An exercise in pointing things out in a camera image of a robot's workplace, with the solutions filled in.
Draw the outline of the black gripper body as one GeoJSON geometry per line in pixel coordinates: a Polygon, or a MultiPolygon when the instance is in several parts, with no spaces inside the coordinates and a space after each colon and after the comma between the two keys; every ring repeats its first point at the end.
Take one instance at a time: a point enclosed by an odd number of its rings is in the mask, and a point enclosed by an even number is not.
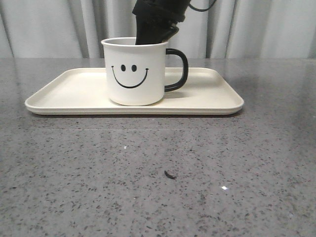
{"type": "Polygon", "coordinates": [[[183,22],[189,0],[137,0],[132,13],[144,18],[183,22]]]}

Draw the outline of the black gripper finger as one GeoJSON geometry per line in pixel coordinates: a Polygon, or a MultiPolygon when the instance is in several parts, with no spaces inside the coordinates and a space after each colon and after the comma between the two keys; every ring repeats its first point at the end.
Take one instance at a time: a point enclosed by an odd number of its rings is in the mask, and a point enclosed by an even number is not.
{"type": "Polygon", "coordinates": [[[158,42],[168,41],[171,37],[178,33],[179,28],[177,27],[177,24],[177,21],[162,19],[159,23],[158,42]]]}
{"type": "Polygon", "coordinates": [[[161,18],[136,16],[136,44],[158,44],[159,23],[161,18]]]}

